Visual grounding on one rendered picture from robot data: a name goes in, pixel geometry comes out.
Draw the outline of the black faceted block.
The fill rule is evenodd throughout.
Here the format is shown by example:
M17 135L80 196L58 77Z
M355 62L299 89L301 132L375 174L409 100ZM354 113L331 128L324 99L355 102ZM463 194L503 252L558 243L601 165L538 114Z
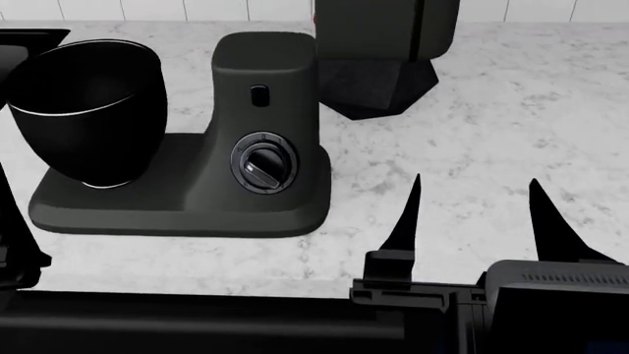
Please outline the black faceted block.
M319 102L349 120L402 114L437 84L430 61L318 62Z

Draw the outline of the black flat-topped appliance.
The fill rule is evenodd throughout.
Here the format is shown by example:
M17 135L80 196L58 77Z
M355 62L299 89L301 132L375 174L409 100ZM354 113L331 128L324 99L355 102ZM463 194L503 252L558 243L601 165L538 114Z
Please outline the black flat-topped appliance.
M6 105L7 78L19 64L56 48L69 29L0 29L0 111Z

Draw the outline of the black mixing bowl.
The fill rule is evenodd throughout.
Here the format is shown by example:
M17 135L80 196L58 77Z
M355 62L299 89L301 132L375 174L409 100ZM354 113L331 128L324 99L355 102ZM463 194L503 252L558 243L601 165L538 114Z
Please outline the black mixing bowl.
M140 43L59 46L24 61L6 85L8 108L33 152L93 188L138 179L165 136L161 61Z

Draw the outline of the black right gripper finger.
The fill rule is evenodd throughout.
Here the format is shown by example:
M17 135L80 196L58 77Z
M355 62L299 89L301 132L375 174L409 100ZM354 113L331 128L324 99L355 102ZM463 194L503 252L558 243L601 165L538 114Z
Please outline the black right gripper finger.
M389 237L378 250L366 253L364 280L412 279L421 192L421 175L417 174L404 210Z
M529 184L529 211L540 262L625 266L589 247L567 223L537 179Z

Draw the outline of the dark cabinet front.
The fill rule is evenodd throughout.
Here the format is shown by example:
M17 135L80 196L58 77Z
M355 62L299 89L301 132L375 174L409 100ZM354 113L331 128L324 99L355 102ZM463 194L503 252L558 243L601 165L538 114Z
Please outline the dark cabinet front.
M340 299L0 291L0 354L446 354L442 328Z

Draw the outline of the dark grey stand mixer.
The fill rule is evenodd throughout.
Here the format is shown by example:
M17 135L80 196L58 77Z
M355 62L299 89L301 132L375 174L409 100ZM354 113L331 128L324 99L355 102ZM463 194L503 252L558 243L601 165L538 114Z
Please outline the dark grey stand mixer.
M319 142L315 40L291 31L244 31L217 43L213 112L200 134L169 133L147 171L127 185L95 189L48 171L29 202L39 229L92 235L282 238L318 229L329 212L330 159ZM267 107L250 87L265 85ZM255 194L234 178L233 146L253 132L289 141L297 176L278 194Z

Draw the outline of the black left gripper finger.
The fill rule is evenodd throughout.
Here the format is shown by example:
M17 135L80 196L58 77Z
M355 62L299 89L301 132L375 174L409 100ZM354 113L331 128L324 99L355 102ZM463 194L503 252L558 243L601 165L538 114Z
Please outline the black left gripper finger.
M2 164L0 164L0 245L6 247L8 259L49 258L39 249L19 211Z

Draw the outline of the black mixer release button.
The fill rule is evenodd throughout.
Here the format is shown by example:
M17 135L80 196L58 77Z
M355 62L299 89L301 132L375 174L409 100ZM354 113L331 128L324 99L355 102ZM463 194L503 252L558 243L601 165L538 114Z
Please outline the black mixer release button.
M259 108L264 108L269 105L270 91L265 85L253 85L250 87L252 105Z

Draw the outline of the black mixer speed dial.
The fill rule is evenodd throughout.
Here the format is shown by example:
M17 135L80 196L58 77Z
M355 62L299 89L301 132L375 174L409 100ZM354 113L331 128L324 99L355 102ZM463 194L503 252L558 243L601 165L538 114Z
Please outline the black mixer speed dial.
M288 188L297 176L299 158L293 145L271 132L245 135L230 155L234 178L255 194L278 194Z

